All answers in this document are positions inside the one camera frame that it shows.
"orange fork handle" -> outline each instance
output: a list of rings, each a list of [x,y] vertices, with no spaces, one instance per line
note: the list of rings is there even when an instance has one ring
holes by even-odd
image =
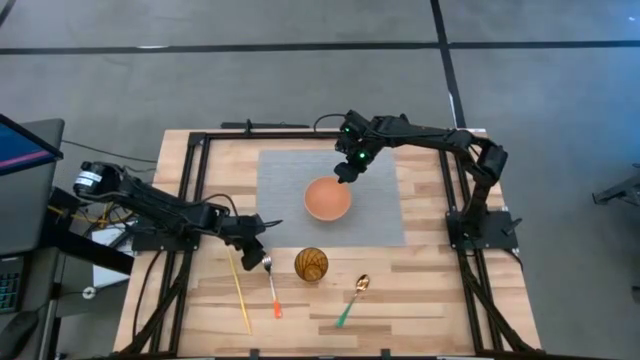
[[[282,317],[282,309],[280,307],[280,302],[278,300],[275,300],[273,302],[273,310],[276,314],[276,319],[280,319]]]

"fork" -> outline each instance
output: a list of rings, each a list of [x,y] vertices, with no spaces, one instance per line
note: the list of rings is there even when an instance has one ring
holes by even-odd
[[[264,265],[264,269],[269,273],[269,283],[271,283],[271,295],[273,296],[273,310],[276,315],[276,319],[282,317],[282,309],[280,307],[280,302],[278,301],[278,296],[276,295],[276,288],[273,286],[273,276],[271,275],[271,256],[265,255],[262,258],[262,265]]]

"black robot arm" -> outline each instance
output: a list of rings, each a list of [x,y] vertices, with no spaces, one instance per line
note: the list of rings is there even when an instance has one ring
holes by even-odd
[[[242,266],[246,270],[253,269],[265,255],[256,239],[256,235],[265,231],[259,215],[231,216],[225,206],[185,202],[145,184],[118,165],[84,162],[73,191],[82,199],[121,205],[179,239],[194,232],[217,236],[244,252]]]
[[[414,145],[453,153],[475,182],[471,199],[461,212],[460,230],[472,239],[481,236],[489,190],[500,179],[507,161],[508,155],[501,146],[466,130],[411,125],[404,114],[378,116],[369,121],[351,110],[340,132],[336,150],[347,155],[347,161],[335,167],[338,182],[354,182],[384,147]],[[471,155],[472,145],[481,149],[477,160]]]

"white paper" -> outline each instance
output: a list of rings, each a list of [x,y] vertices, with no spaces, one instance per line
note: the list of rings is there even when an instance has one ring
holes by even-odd
[[[115,240],[120,234],[124,232],[124,225],[117,224],[110,226],[104,230],[94,231],[91,234],[91,239],[93,242],[102,245],[109,245],[113,240]],[[131,243],[125,242],[122,244],[118,250],[125,254],[133,256],[133,251],[131,251]],[[108,270],[100,266],[93,265],[93,286],[94,287],[104,287],[107,285],[111,285],[129,278],[129,275],[121,274],[117,271]]]

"keyboard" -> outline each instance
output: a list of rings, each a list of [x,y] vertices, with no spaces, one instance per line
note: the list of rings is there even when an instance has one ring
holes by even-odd
[[[20,310],[24,257],[0,258],[0,314]]]

